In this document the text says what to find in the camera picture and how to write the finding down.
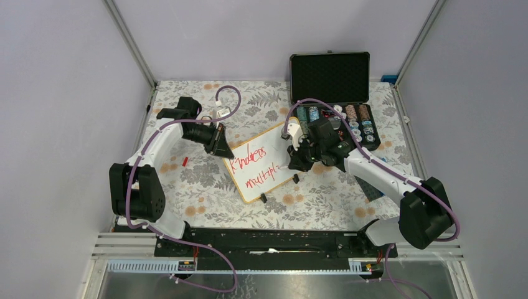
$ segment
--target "blue object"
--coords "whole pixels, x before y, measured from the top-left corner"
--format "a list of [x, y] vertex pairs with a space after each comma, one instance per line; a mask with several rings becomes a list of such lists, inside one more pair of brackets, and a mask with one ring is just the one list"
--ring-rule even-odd
[[396, 80], [398, 80], [398, 75], [383, 75], [381, 77], [381, 82], [396, 84]]
[[308, 109], [308, 113], [308, 115], [310, 116], [310, 121], [319, 119], [319, 110], [317, 109], [317, 107], [310, 107]]

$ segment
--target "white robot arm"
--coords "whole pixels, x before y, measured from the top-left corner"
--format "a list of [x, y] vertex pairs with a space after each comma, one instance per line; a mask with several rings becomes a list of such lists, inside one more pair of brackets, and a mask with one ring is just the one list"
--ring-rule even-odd
[[[409, 184], [413, 182], [421, 185], [449, 206], [439, 180], [430, 178], [424, 181], [415, 176], [407, 176], [362, 148], [365, 156], [351, 140], [342, 140], [328, 119], [312, 121], [308, 136], [302, 134], [300, 126], [296, 124], [288, 124], [287, 133], [286, 138], [291, 138], [292, 141], [288, 148], [290, 169], [308, 171], [314, 162], [321, 161], [326, 166], [335, 166], [363, 179], [398, 205], [399, 217], [377, 220], [362, 229], [375, 246], [407, 241], [416, 248], [424, 249], [453, 224], [444, 208]], [[396, 179], [379, 165], [407, 180]]]
[[187, 139], [204, 145], [206, 153], [223, 158], [234, 158], [225, 140], [223, 123], [203, 125], [194, 122], [173, 123], [175, 120], [196, 119], [202, 106], [193, 98], [181, 97], [176, 108], [162, 109], [156, 120], [153, 135], [124, 164], [115, 163], [110, 168], [110, 192], [112, 210], [116, 215], [125, 216], [125, 199], [127, 183], [132, 165], [138, 157], [139, 161], [134, 181], [137, 186], [131, 189], [130, 215], [138, 223], [154, 226], [164, 235], [180, 239], [183, 236], [185, 222], [174, 213], [165, 211], [165, 194], [158, 179], [161, 165], [170, 155], [171, 149], [180, 140]]

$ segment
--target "open case lid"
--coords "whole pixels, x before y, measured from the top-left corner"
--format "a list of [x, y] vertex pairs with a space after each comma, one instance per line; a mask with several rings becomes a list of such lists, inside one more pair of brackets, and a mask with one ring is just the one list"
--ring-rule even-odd
[[367, 102], [369, 62], [368, 52], [292, 55], [291, 103], [304, 98], [326, 103]]

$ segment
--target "table surface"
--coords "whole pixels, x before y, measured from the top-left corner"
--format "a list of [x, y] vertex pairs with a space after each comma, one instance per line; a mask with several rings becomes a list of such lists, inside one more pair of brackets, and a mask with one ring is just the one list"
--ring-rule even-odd
[[[202, 104], [204, 110], [199, 117], [211, 115], [214, 95], [223, 85], [233, 85], [242, 94], [238, 112], [224, 121], [231, 146], [284, 122], [291, 106], [288, 82], [162, 81], [143, 142], [154, 130], [156, 114], [162, 108], [174, 108], [180, 96], [193, 97]], [[224, 105], [234, 107], [236, 93], [223, 91], [220, 99]], [[368, 104], [381, 137], [381, 145], [373, 153], [412, 174], [410, 153], [389, 84], [370, 83]], [[185, 157], [189, 159], [183, 167]], [[290, 181], [266, 194], [266, 204], [246, 204], [222, 159], [206, 154], [202, 145], [185, 140], [171, 150], [158, 176], [166, 194], [166, 209], [194, 227], [358, 230], [372, 219], [398, 215], [398, 207], [389, 198], [368, 202], [353, 176], [321, 163], [299, 174], [298, 184]]]

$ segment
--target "red handwriting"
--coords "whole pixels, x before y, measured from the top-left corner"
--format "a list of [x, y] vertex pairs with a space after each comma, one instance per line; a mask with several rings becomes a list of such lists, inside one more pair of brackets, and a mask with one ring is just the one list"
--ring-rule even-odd
[[231, 164], [231, 170], [233, 171], [233, 174], [235, 174], [236, 169], [242, 169], [244, 166], [249, 165], [251, 162], [257, 162], [260, 160], [260, 158], [266, 156], [266, 151], [264, 150], [264, 146], [259, 148], [258, 150], [250, 153], [249, 152], [249, 143], [247, 146], [247, 157], [246, 158], [236, 158], [233, 160], [229, 160], [229, 163]]
[[248, 179], [246, 182], [246, 187], [253, 189], [253, 187], [259, 184], [264, 184], [264, 182], [269, 178], [272, 178], [272, 180], [275, 181], [275, 176], [273, 174], [277, 173], [278, 170], [279, 166], [275, 165], [274, 163], [271, 163], [271, 167], [260, 171], [255, 179]]

